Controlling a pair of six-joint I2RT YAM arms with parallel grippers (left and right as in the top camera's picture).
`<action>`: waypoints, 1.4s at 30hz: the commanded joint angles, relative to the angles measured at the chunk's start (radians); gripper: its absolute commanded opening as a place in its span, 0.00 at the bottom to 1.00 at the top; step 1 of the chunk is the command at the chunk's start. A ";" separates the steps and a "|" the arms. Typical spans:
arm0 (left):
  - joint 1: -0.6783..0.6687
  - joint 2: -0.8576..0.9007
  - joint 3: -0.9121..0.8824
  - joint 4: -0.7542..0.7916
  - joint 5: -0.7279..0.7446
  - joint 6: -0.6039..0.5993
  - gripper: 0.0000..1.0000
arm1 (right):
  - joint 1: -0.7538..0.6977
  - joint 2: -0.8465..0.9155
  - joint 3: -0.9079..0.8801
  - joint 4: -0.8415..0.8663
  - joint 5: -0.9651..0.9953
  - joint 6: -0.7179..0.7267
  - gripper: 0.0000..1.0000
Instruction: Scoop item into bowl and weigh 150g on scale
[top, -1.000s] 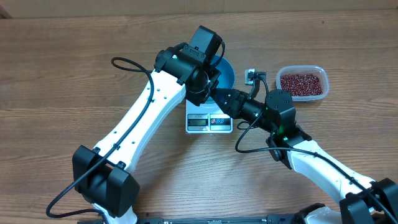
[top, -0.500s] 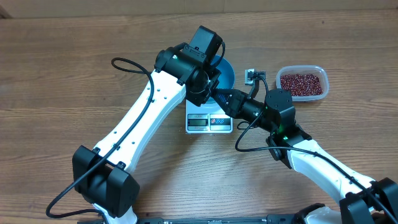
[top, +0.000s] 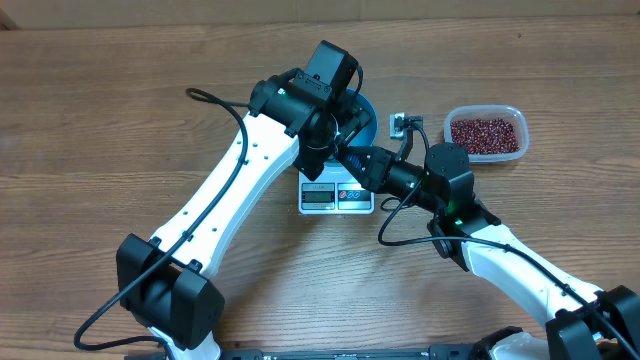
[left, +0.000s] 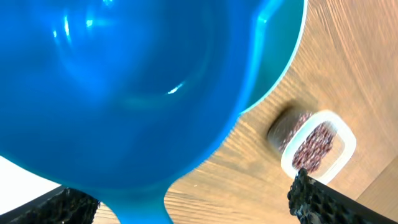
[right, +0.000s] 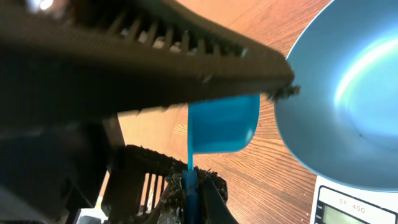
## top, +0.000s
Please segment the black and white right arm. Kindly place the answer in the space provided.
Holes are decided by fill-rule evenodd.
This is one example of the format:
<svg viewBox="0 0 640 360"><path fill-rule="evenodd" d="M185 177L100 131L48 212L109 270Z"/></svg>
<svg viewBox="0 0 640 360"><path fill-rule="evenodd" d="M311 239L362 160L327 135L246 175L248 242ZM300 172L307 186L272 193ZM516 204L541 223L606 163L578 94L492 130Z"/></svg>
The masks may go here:
<svg viewBox="0 0 640 360"><path fill-rule="evenodd" d="M528 248L476 198L463 147L436 144L422 166L376 146L341 146L335 157L364 189L431 212L424 242L497 287L545 330L539 340L505 328L476 343L470 358L525 358L541 351L550 359L638 358L638 295L625 286L604 291Z"/></svg>

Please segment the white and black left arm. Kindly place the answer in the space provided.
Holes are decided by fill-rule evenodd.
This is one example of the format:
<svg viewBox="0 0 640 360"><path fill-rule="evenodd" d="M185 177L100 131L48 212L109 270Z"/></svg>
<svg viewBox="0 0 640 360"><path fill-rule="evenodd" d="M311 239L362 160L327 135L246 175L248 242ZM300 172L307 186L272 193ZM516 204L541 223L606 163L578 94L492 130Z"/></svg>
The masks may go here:
<svg viewBox="0 0 640 360"><path fill-rule="evenodd" d="M211 283L236 232L271 183L295 166L316 179L324 164L370 123L358 90L361 70L291 69L258 82L244 108L197 88L196 101L238 122L233 143L196 193L150 239L128 235L116 253L111 299L150 333L165 359L218 359L213 330L225 300Z"/></svg>

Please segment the blue plastic measuring scoop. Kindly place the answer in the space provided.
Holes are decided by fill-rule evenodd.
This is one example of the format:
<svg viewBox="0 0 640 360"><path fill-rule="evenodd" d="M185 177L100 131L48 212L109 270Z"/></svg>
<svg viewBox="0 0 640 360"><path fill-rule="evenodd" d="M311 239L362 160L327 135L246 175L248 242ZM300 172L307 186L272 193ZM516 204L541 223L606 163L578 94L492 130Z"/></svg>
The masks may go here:
<svg viewBox="0 0 640 360"><path fill-rule="evenodd" d="M342 165L350 173L362 173L366 170L366 156L359 153L348 153L342 160Z"/></svg>

